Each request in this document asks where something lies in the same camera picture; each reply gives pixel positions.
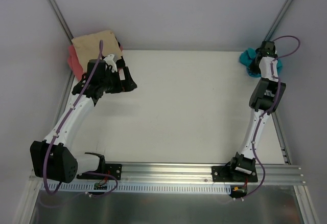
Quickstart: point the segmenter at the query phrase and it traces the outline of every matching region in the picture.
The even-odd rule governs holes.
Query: cloth
[[[121,59],[123,53],[118,45],[114,33],[111,30],[75,37],[72,42],[76,51],[78,63],[82,67],[83,72],[87,71],[87,63],[91,59],[97,59],[99,55],[100,40],[103,40],[103,56],[116,54],[118,59]]]
[[[255,60],[256,52],[255,49],[248,48],[240,55],[240,63],[246,66],[246,71],[251,77],[261,77],[260,74],[254,74],[250,71],[249,66],[253,60]],[[277,73],[280,74],[283,64],[280,59],[277,60]]]
[[[77,54],[73,45],[68,47],[69,51],[69,58],[68,58],[68,65],[72,69],[73,74],[77,78],[78,81],[82,80],[83,75],[83,68],[78,61]]]

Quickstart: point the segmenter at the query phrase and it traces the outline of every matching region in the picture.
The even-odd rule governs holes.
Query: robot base
[[[258,182],[256,170],[252,174],[231,171],[230,167],[225,166],[212,166],[211,172],[213,182]]]

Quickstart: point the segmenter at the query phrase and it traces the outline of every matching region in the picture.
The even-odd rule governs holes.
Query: metal floor
[[[40,193],[48,205],[59,204],[77,194],[60,191],[51,197],[44,191]],[[114,193],[98,199],[82,195],[60,209],[36,204],[30,224],[35,223],[297,224],[303,223],[303,219],[294,187],[264,186],[244,202],[210,194]]]

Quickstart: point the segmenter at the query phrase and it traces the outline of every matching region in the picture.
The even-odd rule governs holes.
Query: black mounting bracket
[[[103,171],[102,172],[95,171],[95,172],[101,174],[109,174],[115,177],[117,181],[120,181],[122,177],[122,168],[123,165],[121,164],[105,164],[104,172]],[[81,180],[102,180],[104,177],[97,176],[97,175],[90,175],[90,174],[81,174],[81,175],[77,175],[76,178]]]
[[[235,174],[230,170],[229,167],[225,166],[212,166],[211,175],[213,182],[258,182],[258,176],[256,170],[252,174],[238,173],[237,181],[235,180]]]

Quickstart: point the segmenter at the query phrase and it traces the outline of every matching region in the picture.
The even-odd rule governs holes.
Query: beige cloth
[[[90,59],[97,59],[99,55],[99,41],[103,40],[103,56],[116,54],[118,59],[123,55],[118,42],[111,30],[101,31],[95,34],[75,37],[72,42],[83,71],[87,71],[87,63]]]

